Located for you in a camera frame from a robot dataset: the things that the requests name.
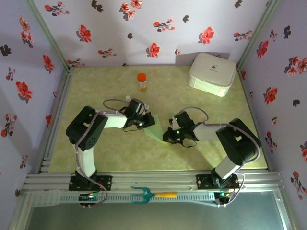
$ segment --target white device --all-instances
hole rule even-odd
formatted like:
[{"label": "white device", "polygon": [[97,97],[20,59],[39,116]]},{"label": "white device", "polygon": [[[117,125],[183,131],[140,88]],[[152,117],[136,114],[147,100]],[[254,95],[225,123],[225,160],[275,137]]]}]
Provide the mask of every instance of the white device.
[{"label": "white device", "polygon": [[189,86],[224,97],[236,75],[236,64],[207,53],[196,56],[190,69]]}]

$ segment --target orange-capped bottle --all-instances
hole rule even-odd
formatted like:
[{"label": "orange-capped bottle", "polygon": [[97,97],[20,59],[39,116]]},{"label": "orange-capped bottle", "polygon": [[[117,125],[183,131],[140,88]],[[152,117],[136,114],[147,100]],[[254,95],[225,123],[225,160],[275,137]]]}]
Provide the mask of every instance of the orange-capped bottle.
[{"label": "orange-capped bottle", "polygon": [[144,73],[138,74],[138,84],[140,90],[145,90],[147,88],[146,74]]}]

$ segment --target red flower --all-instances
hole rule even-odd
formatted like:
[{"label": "red flower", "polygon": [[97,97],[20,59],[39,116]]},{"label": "red flower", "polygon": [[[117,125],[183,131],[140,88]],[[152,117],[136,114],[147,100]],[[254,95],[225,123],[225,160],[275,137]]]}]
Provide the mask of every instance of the red flower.
[{"label": "red flower", "polygon": [[273,102],[276,99],[277,92],[278,92],[277,88],[273,88],[273,89],[269,90],[264,97],[265,103],[268,104],[270,102]]},{"label": "red flower", "polygon": [[245,71],[241,72],[243,80],[245,80]]},{"label": "red flower", "polygon": [[292,65],[296,66],[296,63],[299,62],[298,56],[292,58]]},{"label": "red flower", "polygon": [[16,82],[17,86],[17,91],[18,93],[22,96],[25,97],[26,99],[31,99],[32,97],[32,91],[29,91],[29,87],[25,82],[17,81]]},{"label": "red flower", "polygon": [[24,31],[28,31],[30,29],[28,21],[26,21],[22,16],[19,18],[19,23],[23,27]]},{"label": "red flower", "polygon": [[203,33],[202,33],[202,43],[204,44],[209,44],[210,39],[213,38],[214,31],[213,29],[209,26]]},{"label": "red flower", "polygon": [[123,11],[128,11],[128,10],[129,10],[128,3],[123,3],[123,4],[121,5],[121,9],[122,9]]},{"label": "red flower", "polygon": [[27,39],[27,34],[24,32],[24,30],[22,30],[22,31],[20,32],[20,34],[21,34],[21,38],[22,38],[23,40],[26,40],[26,39]]},{"label": "red flower", "polygon": [[51,117],[52,117],[51,115],[46,116],[47,126],[50,125]]},{"label": "red flower", "polygon": [[50,9],[51,9],[51,7],[50,7],[49,5],[46,5],[46,6],[45,6],[45,10],[46,10],[46,11],[48,11],[48,10],[50,10]]},{"label": "red flower", "polygon": [[269,44],[269,41],[266,40],[260,45],[259,50],[258,50],[259,59],[268,51],[268,44]]},{"label": "red flower", "polygon": [[300,61],[297,65],[299,74],[307,71],[307,57]]},{"label": "red flower", "polygon": [[302,157],[305,159],[305,162],[307,162],[307,149],[303,150]]},{"label": "red flower", "polygon": [[175,54],[176,54],[176,55],[181,54],[181,50],[180,50],[180,49],[176,49]]},{"label": "red flower", "polygon": [[293,172],[293,176],[296,177],[296,178],[298,178],[298,177],[299,177],[298,172],[297,172],[297,171],[294,171],[294,172]]},{"label": "red flower", "polygon": [[133,8],[140,9],[141,6],[142,6],[142,2],[139,1],[139,0],[132,0],[131,6],[132,6]]},{"label": "red flower", "polygon": [[160,52],[160,47],[158,46],[158,44],[156,42],[153,42],[151,44],[151,46],[149,46],[150,56],[152,56],[153,58],[156,58],[156,57],[158,57],[159,52]]},{"label": "red flower", "polygon": [[6,133],[5,133],[5,130],[3,129],[3,130],[1,130],[1,136],[4,138],[6,135],[5,135]]},{"label": "red flower", "polygon": [[128,18],[129,19],[133,19],[135,15],[136,15],[135,11],[128,11]]},{"label": "red flower", "polygon": [[45,64],[46,68],[49,71],[53,71],[53,64],[51,63],[49,56],[44,54],[43,59],[44,59],[44,64]]},{"label": "red flower", "polygon": [[33,35],[30,32],[28,33],[28,40],[31,44],[33,44]]},{"label": "red flower", "polygon": [[80,36],[83,38],[83,41],[85,42],[92,42],[91,40],[91,31],[88,30],[84,25],[80,25],[80,28],[79,28],[79,33],[80,33]]},{"label": "red flower", "polygon": [[289,76],[291,76],[291,75],[294,76],[295,73],[297,73],[297,70],[296,70],[294,67],[292,67],[291,69],[289,69],[288,72],[287,72],[287,74],[288,74]]}]

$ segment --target cable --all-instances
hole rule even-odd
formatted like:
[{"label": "cable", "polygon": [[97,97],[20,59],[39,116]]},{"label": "cable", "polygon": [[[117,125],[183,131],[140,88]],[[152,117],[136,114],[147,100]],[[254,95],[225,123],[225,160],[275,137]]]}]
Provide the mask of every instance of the cable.
[{"label": "cable", "polygon": [[186,107],[186,108],[180,110],[180,112],[182,112],[185,109],[189,109],[189,108],[194,108],[194,109],[198,109],[198,110],[202,111],[206,115],[206,120],[204,120],[204,122],[209,120],[209,115],[206,113],[206,111],[204,111],[203,109],[201,109],[199,107],[189,106],[189,107]]},{"label": "cable", "polygon": [[245,175],[244,175],[243,173],[237,172],[237,173],[235,173],[235,174],[237,174],[237,175],[242,175],[242,176],[243,176],[243,181],[242,181],[242,183],[241,183],[241,186],[239,187],[238,192],[234,195],[234,197],[233,197],[227,204],[224,204],[224,206],[227,206],[227,205],[231,204],[231,203],[237,198],[237,196],[239,195],[239,192],[241,191],[241,189],[242,189],[242,187],[243,187],[243,184],[244,184],[244,182],[245,182]]},{"label": "cable", "polygon": [[85,174],[85,172],[83,171],[83,169],[81,168],[81,165],[80,165],[80,162],[79,162],[79,156],[78,156],[78,154],[79,154],[79,147],[78,147],[78,145],[83,141],[83,139],[86,137],[86,135],[87,135],[88,132],[90,131],[90,129],[91,129],[91,127],[93,126],[93,123],[94,123],[95,119],[97,118],[97,116],[98,116],[99,114],[102,114],[102,113],[103,113],[103,111],[97,112],[97,113],[94,115],[94,117],[92,118],[92,121],[91,121],[90,125],[88,126],[88,128],[86,129],[86,131],[83,133],[83,135],[80,137],[80,139],[77,141],[77,143],[74,145],[75,151],[76,151],[77,167],[78,167],[78,169],[80,170],[82,176],[84,176],[87,180],[89,180],[90,182],[96,184],[97,186],[99,186],[100,188],[102,188],[102,189],[106,192],[106,197],[105,197],[104,199],[102,199],[101,201],[99,201],[98,203],[96,203],[96,204],[100,204],[100,203],[105,202],[105,201],[107,200],[107,198],[108,198],[108,192],[107,192],[106,188],[105,188],[102,184],[99,184],[98,182],[96,182],[96,181],[92,180],[91,178],[89,178],[89,177]]},{"label": "cable", "polygon": [[118,101],[118,102],[126,102],[126,103],[127,103],[127,101],[124,101],[124,100],[121,100],[121,99],[106,99],[106,100],[104,100],[104,101],[102,102],[102,104],[104,105],[105,108],[108,108],[108,109],[111,109],[111,110],[115,110],[115,111],[118,111],[118,109],[114,109],[114,108],[109,107],[109,106],[107,106],[107,105],[105,104],[106,102],[109,102],[109,101]]}]

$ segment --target flower print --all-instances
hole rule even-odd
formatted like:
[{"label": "flower print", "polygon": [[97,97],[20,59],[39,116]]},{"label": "flower print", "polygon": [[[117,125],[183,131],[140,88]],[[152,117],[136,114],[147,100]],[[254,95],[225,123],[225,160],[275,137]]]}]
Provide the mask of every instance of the flower print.
[{"label": "flower print", "polygon": [[298,56],[292,58],[292,65],[296,66],[297,62],[299,62]]},{"label": "flower print", "polygon": [[103,58],[109,57],[109,56],[116,56],[116,54],[113,54],[113,49],[110,48],[109,50],[102,51],[98,50],[98,54],[101,54]]},{"label": "flower print", "polygon": [[272,119],[272,123],[273,123],[273,125],[277,124],[277,117],[274,117],[274,118]]},{"label": "flower print", "polygon": [[153,57],[153,58],[157,58],[158,57],[158,53],[160,52],[160,47],[158,46],[158,44],[156,42],[153,42],[149,48],[147,48],[146,52],[148,53],[148,57]]},{"label": "flower print", "polygon": [[26,40],[27,39],[27,34],[26,34],[26,32],[24,31],[24,30],[22,30],[21,32],[20,32],[20,34],[21,34],[21,38],[23,39],[23,40]]},{"label": "flower print", "polygon": [[14,133],[14,123],[16,122],[17,116],[14,115],[14,120],[11,119],[11,114],[5,115],[6,124],[4,126],[4,129],[1,130],[1,136],[5,138],[8,134],[9,136],[12,136]]},{"label": "flower print", "polygon": [[77,35],[80,38],[80,41],[84,41],[84,42],[87,42],[87,43],[92,42],[92,40],[91,40],[91,36],[92,36],[91,31],[88,30],[86,28],[86,26],[83,25],[83,24],[80,25],[79,32],[77,32]]},{"label": "flower print", "polygon": [[128,11],[128,18],[129,19],[133,19],[135,15],[136,15],[135,11]]},{"label": "flower print", "polygon": [[269,41],[261,42],[257,50],[258,59],[260,59],[268,51]]},{"label": "flower print", "polygon": [[123,3],[120,7],[123,11],[128,11],[129,10],[129,6],[128,3]]},{"label": "flower print", "polygon": [[140,9],[140,8],[141,8],[141,5],[142,5],[142,2],[141,2],[141,1],[139,1],[139,0],[132,0],[131,6],[132,6],[133,8]]},{"label": "flower print", "polygon": [[32,98],[32,91],[29,90],[28,85],[25,82],[17,81],[16,87],[19,98],[28,103],[28,100]]},{"label": "flower print", "polygon": [[48,55],[43,55],[44,59],[44,64],[45,64],[45,69],[51,73],[53,71],[53,64],[51,63],[51,59],[49,58]]},{"label": "flower print", "polygon": [[50,125],[51,118],[52,118],[51,115],[46,116],[47,127],[49,127],[49,125]]},{"label": "flower print", "polygon": [[46,11],[49,11],[49,10],[51,10],[51,9],[52,9],[52,8],[51,8],[49,5],[46,5],[46,6],[45,6],[45,10],[46,10]]},{"label": "flower print", "polygon": [[242,74],[242,79],[245,80],[245,74],[246,74],[246,72],[243,71],[243,72],[241,72],[241,74]]},{"label": "flower print", "polygon": [[23,27],[24,31],[28,31],[30,29],[28,21],[26,21],[22,16],[19,18],[19,23]]},{"label": "flower print", "polygon": [[307,149],[302,150],[302,157],[304,158],[305,162],[307,162]]},{"label": "flower print", "polygon": [[300,61],[297,65],[299,74],[307,71],[307,57]]},{"label": "flower print", "polygon": [[209,26],[206,30],[203,31],[203,33],[200,34],[199,38],[200,41],[199,43],[203,44],[209,44],[210,39],[212,39],[214,36],[214,31],[211,26]]},{"label": "flower print", "polygon": [[175,54],[176,54],[176,55],[179,55],[179,54],[181,54],[181,51],[180,51],[180,49],[176,49],[176,51],[175,51]]},{"label": "flower print", "polygon": [[278,92],[277,88],[271,89],[269,87],[266,93],[263,94],[265,103],[269,104],[270,102],[273,102],[276,99],[277,92]]},{"label": "flower print", "polygon": [[295,75],[295,73],[297,73],[297,70],[296,70],[296,68],[294,68],[294,67],[292,67],[291,69],[289,69],[289,71],[287,72],[287,74],[289,75],[289,76],[294,76]]},{"label": "flower print", "polygon": [[296,178],[296,179],[297,179],[297,178],[299,177],[298,172],[297,172],[297,171],[294,171],[294,172],[293,172],[293,176],[294,176],[294,178]]},{"label": "flower print", "polygon": [[29,32],[28,33],[28,41],[31,43],[31,44],[33,44],[33,35]]}]

